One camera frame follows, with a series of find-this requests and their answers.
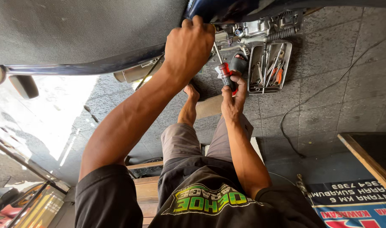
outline forearm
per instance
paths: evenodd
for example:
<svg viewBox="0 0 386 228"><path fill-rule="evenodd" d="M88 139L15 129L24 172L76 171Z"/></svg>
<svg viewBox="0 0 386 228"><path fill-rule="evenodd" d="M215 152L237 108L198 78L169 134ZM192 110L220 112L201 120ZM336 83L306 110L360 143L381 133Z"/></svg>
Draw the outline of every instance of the forearm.
<svg viewBox="0 0 386 228"><path fill-rule="evenodd" d="M187 82L164 64L139 90L114 108L99 124L82 155L79 179L104 165L124 164L124 158Z"/></svg>
<svg viewBox="0 0 386 228"><path fill-rule="evenodd" d="M247 139L239 121L226 121L231 157L242 188L252 199L272 185L268 171Z"/></svg>

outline gray shorts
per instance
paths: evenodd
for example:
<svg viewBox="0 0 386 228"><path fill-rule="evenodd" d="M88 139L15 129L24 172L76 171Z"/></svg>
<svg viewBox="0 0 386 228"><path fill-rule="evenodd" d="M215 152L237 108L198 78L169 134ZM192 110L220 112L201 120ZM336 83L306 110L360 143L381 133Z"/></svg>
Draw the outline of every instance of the gray shorts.
<svg viewBox="0 0 386 228"><path fill-rule="evenodd" d="M244 114L240 116L241 126L250 140L253 127L246 119ZM170 125L161 136L163 162L174 158L189 157L192 155L202 155L200 143L193 127L184 123L175 123ZM226 121L221 117L217 128L214 132L207 157L217 158L224 161L232 162L230 143L228 141L228 132Z"/></svg>

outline blue banner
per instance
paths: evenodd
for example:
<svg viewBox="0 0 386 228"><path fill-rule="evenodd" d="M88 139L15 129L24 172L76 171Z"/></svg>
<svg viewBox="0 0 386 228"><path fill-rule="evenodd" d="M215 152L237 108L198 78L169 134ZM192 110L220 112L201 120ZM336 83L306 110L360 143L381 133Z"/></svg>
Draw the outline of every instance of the blue banner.
<svg viewBox="0 0 386 228"><path fill-rule="evenodd" d="M307 189L328 228L386 227L386 189L376 179L313 184Z"/></svg>

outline screwdriver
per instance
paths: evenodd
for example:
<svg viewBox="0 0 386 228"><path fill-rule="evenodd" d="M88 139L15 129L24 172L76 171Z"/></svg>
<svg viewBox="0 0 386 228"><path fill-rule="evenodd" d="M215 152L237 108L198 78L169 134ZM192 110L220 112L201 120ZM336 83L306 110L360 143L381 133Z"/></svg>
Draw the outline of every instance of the screwdriver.
<svg viewBox="0 0 386 228"><path fill-rule="evenodd" d="M216 41L214 41L214 46L216 48L217 55L220 59L220 65L219 65L219 70L221 71L221 79L223 80L224 85L228 85L232 91L232 95L235 95L237 90L235 87L235 82L231 81L231 72L230 69L228 68L228 63L223 62L223 59L221 58L220 51L218 50Z"/></svg>

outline hand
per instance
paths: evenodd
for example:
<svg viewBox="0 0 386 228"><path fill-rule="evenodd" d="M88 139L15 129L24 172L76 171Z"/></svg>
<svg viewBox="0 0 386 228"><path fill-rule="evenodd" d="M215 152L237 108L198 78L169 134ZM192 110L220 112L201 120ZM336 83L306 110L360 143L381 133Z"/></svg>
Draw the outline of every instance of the hand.
<svg viewBox="0 0 386 228"><path fill-rule="evenodd" d="M229 86L224 86L221 90L223 92L224 100L221 103L221 113L226 122L237 122L240 119L240 114L244 110L245 96L246 96L246 82L241 76L234 75L232 72L231 80L238 84L236 96L232 97L232 91Z"/></svg>
<svg viewBox="0 0 386 228"><path fill-rule="evenodd" d="M215 38L211 24L203 24L200 16L185 19L181 28L173 29L167 36L165 62L162 67L178 77L183 86L206 64Z"/></svg>

